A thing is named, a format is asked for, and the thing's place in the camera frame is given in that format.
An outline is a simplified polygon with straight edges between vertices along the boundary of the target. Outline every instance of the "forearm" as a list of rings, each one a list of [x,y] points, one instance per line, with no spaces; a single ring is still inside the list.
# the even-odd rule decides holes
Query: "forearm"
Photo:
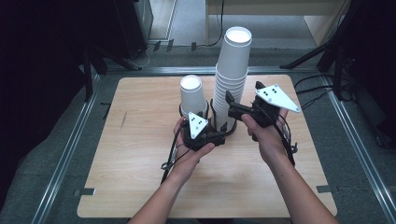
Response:
[[[182,186],[169,176],[128,223],[165,223]]]
[[[337,223],[286,156],[270,162],[293,223]]]

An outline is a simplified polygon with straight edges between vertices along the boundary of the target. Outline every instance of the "stack of cups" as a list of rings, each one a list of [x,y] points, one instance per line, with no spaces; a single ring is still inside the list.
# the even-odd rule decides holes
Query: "stack of cups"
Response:
[[[227,30],[216,64],[216,86],[213,96],[213,109],[216,118],[211,120],[212,127],[220,131],[227,122],[227,132],[233,129],[235,119],[228,117],[229,105],[225,92],[230,91],[236,103],[240,103],[248,75],[251,32],[235,26]]]
[[[207,112],[207,102],[204,96],[202,81],[198,76],[188,75],[180,80],[180,113],[188,118],[189,113]]]

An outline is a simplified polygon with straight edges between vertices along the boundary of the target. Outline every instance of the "wooden tabletop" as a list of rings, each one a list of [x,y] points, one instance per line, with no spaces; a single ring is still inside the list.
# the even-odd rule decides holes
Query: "wooden tabletop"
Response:
[[[200,77],[205,98],[213,98],[214,77]],[[80,217],[132,217],[160,186],[161,164],[167,161],[180,118],[182,77],[127,77],[120,81],[85,185],[93,195],[81,196]],[[286,75],[248,76],[241,104],[251,106],[255,82],[279,84],[297,105]],[[296,169],[335,215],[318,154],[304,114],[289,112]],[[273,175],[262,161],[258,145],[238,121],[236,131],[201,159],[183,187],[169,217],[289,217]]]

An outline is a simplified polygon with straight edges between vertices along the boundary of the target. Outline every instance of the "human arm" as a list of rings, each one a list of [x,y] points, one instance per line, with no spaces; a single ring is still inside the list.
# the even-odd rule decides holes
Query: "human arm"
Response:
[[[280,110],[283,118],[287,113],[285,109]],[[281,120],[276,122],[280,130],[282,130]],[[337,223],[334,216],[290,163],[276,129],[273,126],[263,129],[249,115],[243,115],[242,121],[247,126],[248,134],[257,136],[262,159],[274,175],[293,223]]]
[[[177,122],[174,133],[177,132],[182,122],[183,118]],[[183,185],[190,179],[199,160],[215,148],[212,143],[209,143],[200,150],[194,152],[183,145],[181,135],[177,137],[177,146],[179,146],[177,158],[187,153],[175,163],[169,176],[128,223],[165,223],[178,193]]]

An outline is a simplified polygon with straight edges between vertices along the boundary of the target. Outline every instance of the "person's left hand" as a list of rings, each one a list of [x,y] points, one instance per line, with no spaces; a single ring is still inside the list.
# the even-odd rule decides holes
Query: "person's left hand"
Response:
[[[184,120],[184,117],[181,117],[178,120],[178,122],[175,126],[175,129],[174,129],[174,134],[177,133],[177,130],[180,127],[180,125],[183,123],[183,120]],[[186,146],[184,146],[183,132],[180,132],[180,134],[177,137],[176,147],[178,148],[176,160],[178,158],[180,158],[181,156],[182,157],[174,164],[172,172],[168,178],[174,178],[181,185],[184,185],[190,179],[192,172],[194,171],[199,160],[204,155],[211,152],[213,150],[213,148],[215,148],[215,145],[213,143],[208,143],[205,146],[203,146],[201,149],[199,149],[198,151],[195,152],[191,149],[188,149]]]

